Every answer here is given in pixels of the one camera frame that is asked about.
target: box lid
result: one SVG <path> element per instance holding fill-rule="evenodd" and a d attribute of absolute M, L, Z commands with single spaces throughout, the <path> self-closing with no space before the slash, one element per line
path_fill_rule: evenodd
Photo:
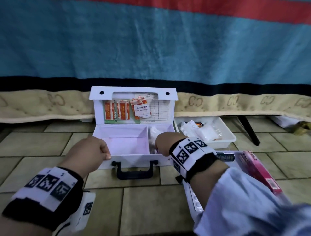
<path fill-rule="evenodd" d="M 135 119 L 133 107 L 129 105 L 129 117 L 127 116 L 126 120 L 122 120 L 118 113 L 120 109 L 115 104 L 118 104 L 121 100 L 129 101 L 139 96 L 146 98 L 151 117 Z M 89 99 L 94 100 L 97 125 L 172 124 L 174 121 L 174 104 L 178 100 L 178 96 L 175 88 L 92 86 Z M 114 119 L 110 117 L 108 120 L 105 115 L 105 104 L 109 104 L 109 102 L 114 106 L 115 116 Z"/>

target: fist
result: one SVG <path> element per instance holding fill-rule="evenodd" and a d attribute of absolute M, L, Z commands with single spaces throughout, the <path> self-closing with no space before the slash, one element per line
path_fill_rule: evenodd
<path fill-rule="evenodd" d="M 155 140 L 155 146 L 158 149 L 159 153 L 163 156 L 169 156 L 169 149 L 171 146 L 181 139 L 185 139 L 185 136 L 182 133 L 175 133 L 175 132 L 164 132 L 158 135 Z"/>
<path fill-rule="evenodd" d="M 88 137 L 77 142 L 58 166 L 73 170 L 82 178 L 98 169 L 104 160 L 110 160 L 111 154 L 102 139 Z"/>

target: black handle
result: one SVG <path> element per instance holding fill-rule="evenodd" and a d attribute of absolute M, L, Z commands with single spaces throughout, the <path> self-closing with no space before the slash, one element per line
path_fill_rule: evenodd
<path fill-rule="evenodd" d="M 121 162 L 113 161 L 112 166 L 117 166 L 117 178 L 120 180 L 126 179 L 150 179 L 153 176 L 153 165 L 157 165 L 158 160 L 150 161 L 150 168 L 147 171 L 127 171 L 121 170 Z"/>

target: pink box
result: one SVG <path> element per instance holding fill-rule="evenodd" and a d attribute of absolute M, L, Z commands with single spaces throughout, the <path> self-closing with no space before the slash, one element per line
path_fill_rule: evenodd
<path fill-rule="evenodd" d="M 266 185 L 274 194 L 281 193 L 282 190 L 275 182 L 267 169 L 263 166 L 260 160 L 250 151 L 243 151 L 240 159 L 245 165 L 250 176 Z"/>

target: red stripe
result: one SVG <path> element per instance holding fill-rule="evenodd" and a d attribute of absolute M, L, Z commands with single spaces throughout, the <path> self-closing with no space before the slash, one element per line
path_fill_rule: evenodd
<path fill-rule="evenodd" d="M 280 0 L 93 0 L 185 12 L 311 25 L 309 2 Z"/>

